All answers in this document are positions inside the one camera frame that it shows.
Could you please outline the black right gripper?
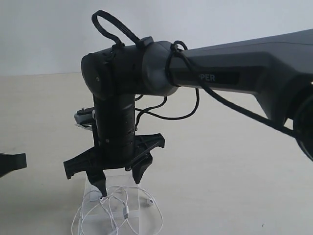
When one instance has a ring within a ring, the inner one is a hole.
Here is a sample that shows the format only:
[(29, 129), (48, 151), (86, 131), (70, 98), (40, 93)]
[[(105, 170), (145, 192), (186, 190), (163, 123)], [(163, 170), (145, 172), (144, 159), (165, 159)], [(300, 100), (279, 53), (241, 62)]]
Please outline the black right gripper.
[(124, 168), (132, 171), (133, 179), (139, 184), (144, 172), (152, 164), (150, 153), (156, 147), (165, 147), (165, 138), (160, 134), (135, 136), (130, 144), (118, 148), (94, 146), (64, 162), (66, 177), (86, 172), (88, 181), (107, 197), (106, 177), (103, 170)]

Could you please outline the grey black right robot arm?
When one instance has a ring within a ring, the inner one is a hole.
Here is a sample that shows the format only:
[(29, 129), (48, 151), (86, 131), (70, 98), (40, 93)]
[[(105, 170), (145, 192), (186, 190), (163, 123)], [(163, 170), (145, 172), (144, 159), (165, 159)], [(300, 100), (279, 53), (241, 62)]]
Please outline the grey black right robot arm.
[(168, 97), (203, 89), (225, 106), (295, 138), (313, 156), (313, 31), (187, 49), (181, 41), (117, 42), (81, 60), (94, 106), (75, 114), (92, 127), (94, 146), (64, 162), (66, 177), (85, 172), (106, 196), (107, 169), (123, 168), (139, 183), (164, 147), (161, 134), (136, 135), (136, 95)]

